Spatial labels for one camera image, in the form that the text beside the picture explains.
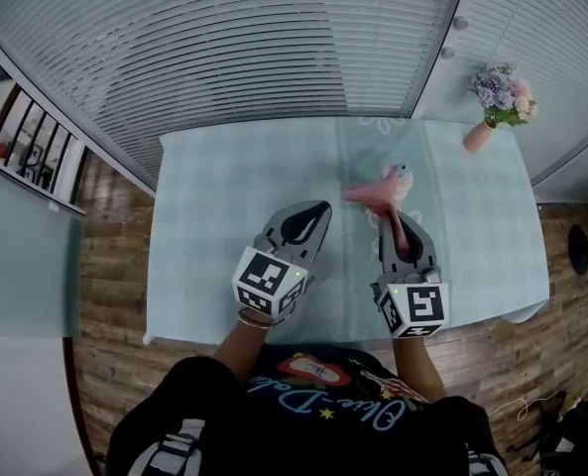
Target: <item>pink toy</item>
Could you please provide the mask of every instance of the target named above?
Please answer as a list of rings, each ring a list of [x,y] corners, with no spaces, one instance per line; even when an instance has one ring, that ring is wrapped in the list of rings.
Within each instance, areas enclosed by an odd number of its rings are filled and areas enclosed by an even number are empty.
[[[405,174],[405,170],[406,166],[392,166],[380,181],[352,186],[342,193],[345,201],[361,202],[378,217],[383,217],[387,211],[391,213],[396,227],[399,228],[398,253],[402,260],[409,258],[410,250],[404,228],[397,215],[397,210],[401,209],[401,202],[412,187],[412,173]]]

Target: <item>window blinds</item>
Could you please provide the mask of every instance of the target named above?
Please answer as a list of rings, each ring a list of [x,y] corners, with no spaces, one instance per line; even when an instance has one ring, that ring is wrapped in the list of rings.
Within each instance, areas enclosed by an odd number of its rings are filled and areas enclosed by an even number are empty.
[[[588,0],[472,0],[468,28],[450,45],[455,56],[438,60],[444,75],[424,118],[476,123],[481,108],[467,92],[480,64],[518,65],[538,101],[537,118],[513,128],[529,176],[545,169],[588,138]]]
[[[316,115],[408,117],[457,0],[0,0],[0,45],[151,178],[159,136]]]

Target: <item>pink vase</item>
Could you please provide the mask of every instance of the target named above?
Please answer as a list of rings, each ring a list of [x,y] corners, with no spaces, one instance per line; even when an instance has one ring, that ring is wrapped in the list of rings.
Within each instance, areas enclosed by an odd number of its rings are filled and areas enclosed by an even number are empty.
[[[465,138],[463,138],[463,146],[471,154],[477,153],[481,147],[485,145],[485,142],[488,140],[493,130],[494,128],[490,127],[485,123],[485,120],[483,120],[481,123],[478,123]]]

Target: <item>cable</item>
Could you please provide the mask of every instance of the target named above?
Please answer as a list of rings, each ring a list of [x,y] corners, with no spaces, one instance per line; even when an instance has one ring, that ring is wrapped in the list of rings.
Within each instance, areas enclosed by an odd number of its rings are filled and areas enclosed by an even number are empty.
[[[517,421],[523,421],[528,416],[528,411],[529,411],[529,407],[531,406],[531,404],[533,404],[534,402],[548,401],[550,399],[553,399],[556,395],[558,395],[558,393],[559,393],[559,391],[555,392],[553,395],[551,395],[550,397],[547,397],[546,399],[533,399],[529,404],[527,403],[527,401],[525,399],[516,399],[513,402],[507,402],[506,404],[503,404],[502,406],[494,409],[491,413],[488,414],[488,417],[493,415],[495,412],[500,411],[502,408],[506,408],[507,406],[511,406],[512,404],[515,404],[516,402],[522,402],[523,404],[525,404],[525,406],[519,411],[519,414],[517,415]]]

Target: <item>plaid tablecloth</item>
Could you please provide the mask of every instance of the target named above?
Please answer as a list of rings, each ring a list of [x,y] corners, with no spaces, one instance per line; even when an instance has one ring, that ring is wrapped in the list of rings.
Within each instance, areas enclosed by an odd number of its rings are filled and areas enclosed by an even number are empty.
[[[369,284],[381,273],[375,220],[344,203],[348,184],[406,164],[402,210],[432,237],[450,284],[450,325],[521,320],[548,299],[533,195],[514,136],[497,131],[481,153],[469,127],[389,118],[309,118],[168,134],[155,202],[147,335],[218,343],[236,320],[231,277],[246,245],[289,204],[324,199],[333,218],[317,282],[274,342],[388,337]]]

